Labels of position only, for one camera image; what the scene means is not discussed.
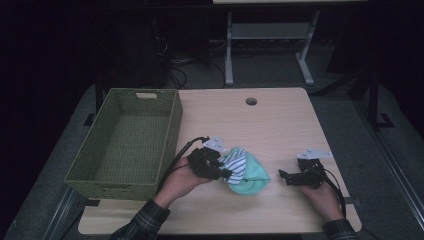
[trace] striped cloth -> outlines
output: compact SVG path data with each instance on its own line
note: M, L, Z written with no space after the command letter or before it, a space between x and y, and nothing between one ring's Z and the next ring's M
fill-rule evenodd
M228 184L239 184L246 172L246 151L243 148L233 148L227 156L220 160L224 163L222 168L233 171L229 178L225 178Z

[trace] teal cloth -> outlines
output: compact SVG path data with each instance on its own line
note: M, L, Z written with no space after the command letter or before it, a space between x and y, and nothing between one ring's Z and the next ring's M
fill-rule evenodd
M239 147L232 148L229 154L239 149ZM262 190L270 180L259 161L252 154L246 152L246 170L243 179L238 184L228 184L228 186L237 194L253 195Z

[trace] gray carpet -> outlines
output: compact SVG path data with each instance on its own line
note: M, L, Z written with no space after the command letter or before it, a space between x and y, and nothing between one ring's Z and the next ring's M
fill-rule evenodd
M234 59L234 85L232 88L250 87L304 87L314 92L334 82L340 75L326 73L332 46L313 46L308 55L316 84L312 87L303 82L301 72L292 53L258 55L251 58ZM221 70L222 58L212 60ZM179 68L188 81L187 89L221 88L222 74L214 66L191 64ZM325 97L312 97L311 101L318 119L335 155L348 191L363 226L380 239L424 239L424 232L396 184L384 154L375 141L374 133L363 119L357 103L347 97L350 84L346 84ZM170 81L166 87L172 88ZM87 116L95 111L94 88L91 87L81 99L61 139L52 152L42 173L28 195L15 223L5 237L6 240L43 239L48 229L55 230L51 238L60 239L106 239L106 236L83 236L79 234L74 219L83 210L85 198L76 194L66 218L50 225L56 216L58 205L66 193L63 178L87 134L84 126ZM403 116L390 92L381 88L379 112L385 112L395 128L382 129L380 134L387 141L402 170L407 175L417 194L424 199L422 187L424 169L424 142ZM361 239L374 239L364 229ZM304 240L325 239L323 234L303 235Z

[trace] flannel shirt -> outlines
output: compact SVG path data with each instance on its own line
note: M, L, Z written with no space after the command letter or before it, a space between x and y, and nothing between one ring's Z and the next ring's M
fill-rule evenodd
M109 240L153 240L170 213L149 200L131 222L115 231ZM359 239L346 219L328 222L322 229L329 240Z
M116 230L110 240L153 240L171 211L163 209L153 200L144 204L130 223Z
M322 226L328 240L357 240L359 239L352 225L346 219L334 220Z

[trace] metal frame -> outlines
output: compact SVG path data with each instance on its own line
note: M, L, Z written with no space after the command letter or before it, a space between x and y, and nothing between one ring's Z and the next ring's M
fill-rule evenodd
M305 59L315 32L319 13L319 11L315 11L309 23L248 24L233 23L232 13L229 12L227 21L227 53L225 55L225 84L229 86L234 84L231 60L232 39L304 39L305 45L302 51L295 55L306 84L313 85L314 80Z
M390 173L395 180L397 186L399 187L400 192L402 193L404 199L409 205L412 214L417 219L418 224L421 229L424 230L424 204L417 195L414 187L409 182L407 176L403 172L402 168L398 164L398 159L391 152L389 146L386 143L386 140L381 135L381 133L375 128L375 123L370 122L370 112L365 109L365 107L359 102L354 102L354 106L359 112L361 118L366 122L368 131L371 133L371 136L374 138L378 147L380 148L381 153L384 155L387 166L390 170Z

